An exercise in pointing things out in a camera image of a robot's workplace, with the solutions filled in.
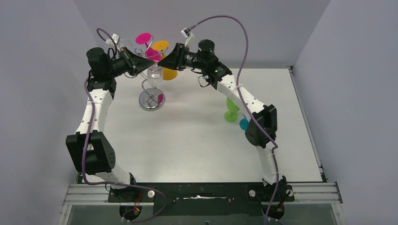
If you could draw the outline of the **green wine glass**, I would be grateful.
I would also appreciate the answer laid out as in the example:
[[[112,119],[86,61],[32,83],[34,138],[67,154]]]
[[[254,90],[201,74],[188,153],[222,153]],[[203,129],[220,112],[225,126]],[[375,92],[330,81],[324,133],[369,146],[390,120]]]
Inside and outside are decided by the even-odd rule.
[[[224,113],[224,119],[227,122],[233,123],[238,120],[238,111],[239,108],[235,105],[235,103],[227,98],[226,100],[227,111]]]

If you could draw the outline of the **blue wine glass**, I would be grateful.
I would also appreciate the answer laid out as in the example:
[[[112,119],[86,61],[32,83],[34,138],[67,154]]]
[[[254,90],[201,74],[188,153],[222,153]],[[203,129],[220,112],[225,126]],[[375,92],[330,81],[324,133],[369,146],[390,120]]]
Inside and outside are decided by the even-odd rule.
[[[239,122],[239,126],[242,130],[246,131],[249,125],[247,117],[243,114],[243,118]]]

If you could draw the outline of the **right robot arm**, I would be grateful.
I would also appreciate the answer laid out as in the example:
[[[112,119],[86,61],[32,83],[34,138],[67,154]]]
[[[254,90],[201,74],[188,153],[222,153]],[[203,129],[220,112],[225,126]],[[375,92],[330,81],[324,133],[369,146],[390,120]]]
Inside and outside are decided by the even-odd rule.
[[[215,90],[224,94],[248,117],[245,137],[259,154],[262,167],[262,182],[265,201],[292,202],[294,193],[282,174],[276,159],[277,109],[255,98],[239,82],[239,75],[232,71],[215,55],[215,44],[209,39],[198,43],[197,52],[176,43],[172,52],[158,64],[167,69],[183,71],[186,68],[200,70],[205,81]]]

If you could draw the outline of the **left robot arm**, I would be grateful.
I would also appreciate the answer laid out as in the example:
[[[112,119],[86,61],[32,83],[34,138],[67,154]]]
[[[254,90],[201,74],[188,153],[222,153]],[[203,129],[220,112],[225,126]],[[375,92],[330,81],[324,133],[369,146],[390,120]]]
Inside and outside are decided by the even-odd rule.
[[[115,150],[104,134],[104,127],[115,98],[116,77],[125,73],[137,76],[154,62],[126,47],[113,57],[100,47],[88,50],[86,56],[91,68],[84,82],[86,107],[75,133],[66,137],[66,146],[84,183],[107,185],[111,198],[134,202],[140,197],[141,189],[134,176],[117,165]]]

